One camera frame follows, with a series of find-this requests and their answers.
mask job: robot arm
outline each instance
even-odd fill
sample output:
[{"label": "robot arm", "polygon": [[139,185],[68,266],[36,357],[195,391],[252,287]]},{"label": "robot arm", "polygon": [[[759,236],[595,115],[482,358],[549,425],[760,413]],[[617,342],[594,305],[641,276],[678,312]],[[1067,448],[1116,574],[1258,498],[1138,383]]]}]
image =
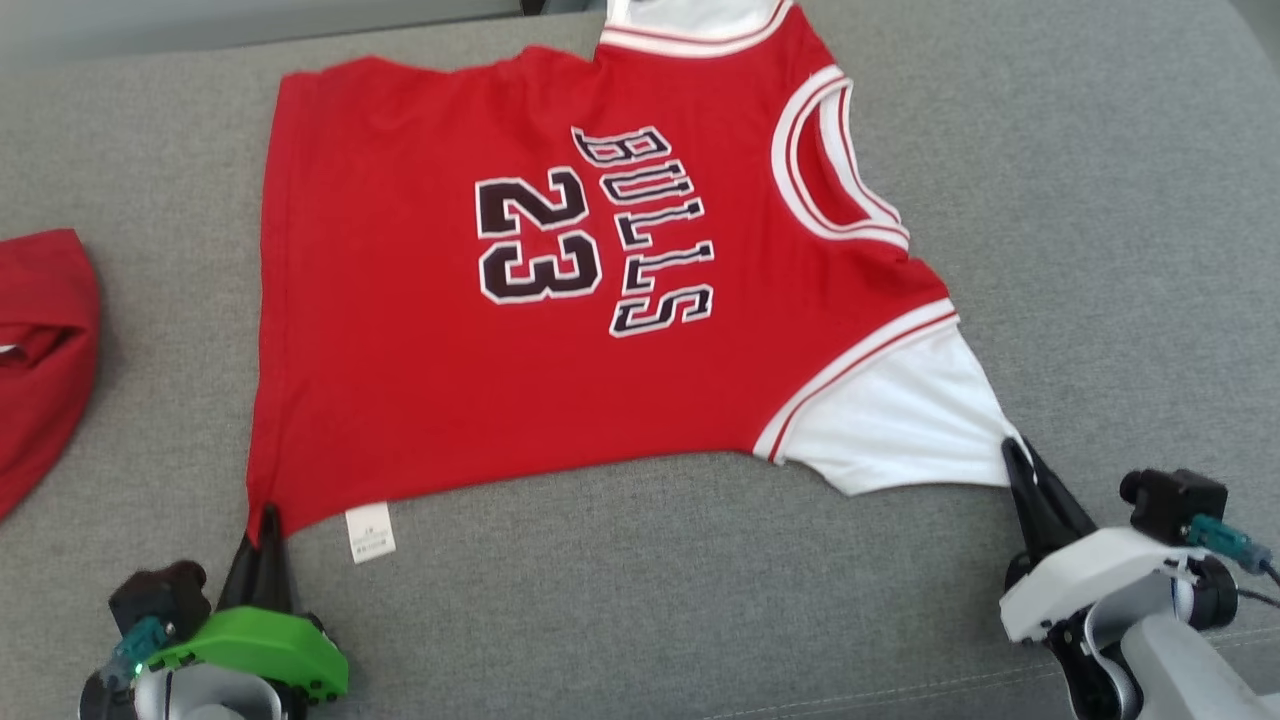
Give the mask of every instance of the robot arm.
[{"label": "robot arm", "polygon": [[[1005,442],[1027,551],[1010,562],[1001,620],[1044,643],[1080,720],[1280,720],[1201,637],[1235,619],[1239,592],[1207,548],[1274,573],[1270,552],[1221,525],[1226,488],[1194,473],[1130,473],[1132,527],[1097,529],[1025,439]],[[1192,543],[1207,546],[1197,547]]]}]

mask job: red cloth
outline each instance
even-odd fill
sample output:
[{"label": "red cloth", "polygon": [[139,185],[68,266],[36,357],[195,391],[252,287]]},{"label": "red cloth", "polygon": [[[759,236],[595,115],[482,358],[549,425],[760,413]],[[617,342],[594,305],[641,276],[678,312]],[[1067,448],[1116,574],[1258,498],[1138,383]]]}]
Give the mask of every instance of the red cloth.
[{"label": "red cloth", "polygon": [[74,231],[0,242],[0,518],[58,462],[97,365],[99,292]]}]

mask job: gray fabric surface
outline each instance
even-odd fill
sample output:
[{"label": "gray fabric surface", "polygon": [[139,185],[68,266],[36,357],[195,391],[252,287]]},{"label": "gray fabric surface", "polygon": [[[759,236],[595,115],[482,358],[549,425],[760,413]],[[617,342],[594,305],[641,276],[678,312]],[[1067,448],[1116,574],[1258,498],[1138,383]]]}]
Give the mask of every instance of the gray fabric surface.
[{"label": "gray fabric surface", "polygon": [[[1009,415],[1100,521],[1121,474],[1189,466],[1280,544],[1280,85],[1226,3],[805,3],[855,78],[863,174],[950,282]],[[0,78],[0,236],[72,225],[105,293],[101,377],[63,462],[0,523],[5,720],[67,717],[115,641],[108,593],[243,529],[257,215],[275,85],[367,53],[435,67],[561,15]],[[291,542],[352,661],[329,717],[1068,717],[996,601],[997,491],[841,498],[803,468],[655,459],[393,506]],[[1280,616],[1215,641],[1280,689]],[[1044,702],[1052,711],[1043,711]]]}]

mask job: jersey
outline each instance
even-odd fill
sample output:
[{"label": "jersey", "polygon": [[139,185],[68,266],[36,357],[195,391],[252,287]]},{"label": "jersey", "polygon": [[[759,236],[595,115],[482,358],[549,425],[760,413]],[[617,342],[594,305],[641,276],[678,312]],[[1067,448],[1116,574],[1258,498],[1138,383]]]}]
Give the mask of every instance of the jersey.
[{"label": "jersey", "polygon": [[790,0],[614,1],[591,61],[283,79],[250,528],[740,451],[846,493],[1005,483],[946,286]]}]

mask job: armhole trim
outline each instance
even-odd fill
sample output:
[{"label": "armhole trim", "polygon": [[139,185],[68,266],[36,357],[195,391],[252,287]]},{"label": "armhole trim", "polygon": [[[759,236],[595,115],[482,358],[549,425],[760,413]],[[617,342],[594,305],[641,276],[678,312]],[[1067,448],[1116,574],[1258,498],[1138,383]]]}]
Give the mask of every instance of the armhole trim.
[{"label": "armhole trim", "polygon": [[671,31],[643,29],[627,24],[631,0],[609,0],[600,45],[616,45],[654,55],[673,58],[721,58],[754,47],[768,40],[787,19],[795,3],[777,0],[763,26],[730,37],[699,37]]},{"label": "armhole trim", "polygon": [[787,437],[795,427],[795,419],[814,398],[820,397],[837,383],[846,382],[860,369],[872,365],[876,359],[883,357],[895,348],[959,322],[951,300],[943,299],[922,305],[882,325],[841,354],[840,357],[836,357],[792,395],[760,432],[751,454],[781,465],[786,460]]},{"label": "armhole trim", "polygon": [[[858,155],[849,129],[852,81],[836,65],[828,65],[805,81],[782,109],[773,131],[771,164],[773,179],[792,215],[813,234],[824,240],[873,240],[906,250],[910,233],[899,211],[867,188],[858,174]],[[841,225],[822,214],[800,174],[796,151],[800,132],[818,114],[822,146],[845,193],[867,213],[868,219]]]}]

